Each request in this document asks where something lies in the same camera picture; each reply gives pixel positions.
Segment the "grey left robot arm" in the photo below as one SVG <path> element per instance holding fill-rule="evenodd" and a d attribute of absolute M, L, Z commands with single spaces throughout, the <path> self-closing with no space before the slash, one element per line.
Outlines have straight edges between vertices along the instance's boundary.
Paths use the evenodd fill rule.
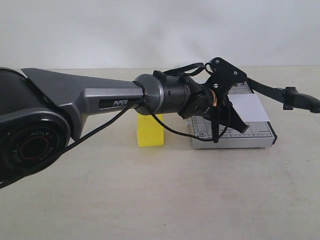
<path fill-rule="evenodd" d="M 212 142 L 220 126 L 240 133 L 247 124 L 234 109 L 229 90 L 246 75 L 235 69 L 214 69 L 198 83 L 200 64 L 144 73 L 132 81 L 60 73 L 39 68 L 0 70 L 0 186 L 5 188 L 37 174 L 101 128 L 83 135 L 89 116 L 128 110 L 156 118 L 175 113 L 183 119 L 209 120 Z"/>

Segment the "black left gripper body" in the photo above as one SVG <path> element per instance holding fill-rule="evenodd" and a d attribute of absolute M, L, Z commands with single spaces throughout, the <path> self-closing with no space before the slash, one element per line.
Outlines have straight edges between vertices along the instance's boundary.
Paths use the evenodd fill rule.
<path fill-rule="evenodd" d="M 227 102 L 226 95 L 202 86 L 201 90 L 191 92 L 186 105 L 179 110 L 178 115 L 183 119 L 198 116 L 208 121 L 228 123 L 229 107 Z"/>

